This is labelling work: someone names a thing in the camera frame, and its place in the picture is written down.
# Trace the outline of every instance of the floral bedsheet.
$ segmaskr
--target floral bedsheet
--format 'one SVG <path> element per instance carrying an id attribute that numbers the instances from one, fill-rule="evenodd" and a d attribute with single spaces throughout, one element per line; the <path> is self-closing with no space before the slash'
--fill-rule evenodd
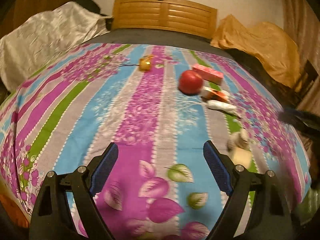
<path id="1" fill-rule="evenodd" d="M 150 72 L 137 69 L 153 54 Z M 241 121 L 207 109 L 199 96 L 177 90 L 194 63 L 224 73 L 221 86 Z M 233 60 L 187 49 L 129 44 L 80 45 L 35 73 L 0 110 L 0 171 L 31 214 L 46 173 L 74 171 L 110 142 L 119 158 L 94 201 L 116 239 L 205 238 L 227 196 L 204 158 L 212 140 L 227 154 L 230 133 L 245 127 L 251 138 L 250 171 L 275 171 L 288 203 L 309 188 L 308 158 L 295 130 L 277 120 L 279 103 Z M 250 193 L 237 234 L 243 232 Z M 68 195 L 79 233 L 86 235 Z"/>

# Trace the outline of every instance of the pink box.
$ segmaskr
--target pink box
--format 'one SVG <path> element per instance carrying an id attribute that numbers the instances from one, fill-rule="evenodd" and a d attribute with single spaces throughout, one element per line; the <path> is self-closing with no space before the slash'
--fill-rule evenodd
<path id="1" fill-rule="evenodd" d="M 194 64 L 192 69 L 197 71 L 202 79 L 216 83 L 220 85 L 223 80 L 223 73 L 213 70 L 212 68 L 202 66 L 200 64 Z"/>

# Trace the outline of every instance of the silver bolt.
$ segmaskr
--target silver bolt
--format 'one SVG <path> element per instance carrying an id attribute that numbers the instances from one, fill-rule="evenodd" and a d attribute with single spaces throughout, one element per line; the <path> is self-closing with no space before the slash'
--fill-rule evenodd
<path id="1" fill-rule="evenodd" d="M 47 177 L 52 178 L 54 176 L 54 171 L 49 171 Z"/>
<path id="2" fill-rule="evenodd" d="M 87 169 L 86 166 L 80 166 L 78 167 L 78 172 L 84 173 L 86 169 Z"/>
<path id="3" fill-rule="evenodd" d="M 237 165 L 237 166 L 236 166 L 236 170 L 237 170 L 237 171 L 240 171 L 240 172 L 241 172 L 241 171 L 244 171 L 244 166 L 242 166 L 242 165 Z"/>
<path id="4" fill-rule="evenodd" d="M 273 171 L 267 171 L 269 177 L 274 177 L 275 173 Z"/>

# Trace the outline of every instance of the headboard panel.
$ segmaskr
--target headboard panel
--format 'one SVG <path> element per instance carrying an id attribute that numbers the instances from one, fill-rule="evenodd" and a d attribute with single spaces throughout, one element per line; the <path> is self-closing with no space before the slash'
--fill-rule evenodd
<path id="1" fill-rule="evenodd" d="M 113 17 L 113 29 L 162 29 L 211 39 L 217 10 L 187 0 L 115 0 Z"/>
<path id="2" fill-rule="evenodd" d="M 70 0 L 16 0 L 0 24 L 0 38 L 23 24 L 31 16 L 54 10 Z"/>

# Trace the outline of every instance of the red apple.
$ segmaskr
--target red apple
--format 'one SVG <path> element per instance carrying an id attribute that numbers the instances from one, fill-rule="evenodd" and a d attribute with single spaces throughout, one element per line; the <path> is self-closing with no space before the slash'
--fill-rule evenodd
<path id="1" fill-rule="evenodd" d="M 194 70 L 182 72 L 179 78 L 179 90 L 187 95 L 199 94 L 203 86 L 201 76 Z"/>

